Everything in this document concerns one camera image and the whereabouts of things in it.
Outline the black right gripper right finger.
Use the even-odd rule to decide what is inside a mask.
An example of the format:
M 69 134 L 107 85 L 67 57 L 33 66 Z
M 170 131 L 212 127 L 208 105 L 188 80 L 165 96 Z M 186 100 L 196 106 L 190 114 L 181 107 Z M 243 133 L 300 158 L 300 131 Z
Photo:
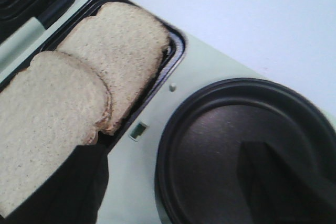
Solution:
M 335 183 L 265 142 L 241 143 L 237 176 L 254 223 L 335 223 Z

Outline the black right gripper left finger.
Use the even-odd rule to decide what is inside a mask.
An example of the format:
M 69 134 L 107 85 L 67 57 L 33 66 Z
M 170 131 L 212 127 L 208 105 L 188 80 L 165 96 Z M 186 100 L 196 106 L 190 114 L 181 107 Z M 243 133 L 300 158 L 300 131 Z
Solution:
M 5 223 L 96 223 L 109 181 L 105 145 L 77 146 Z

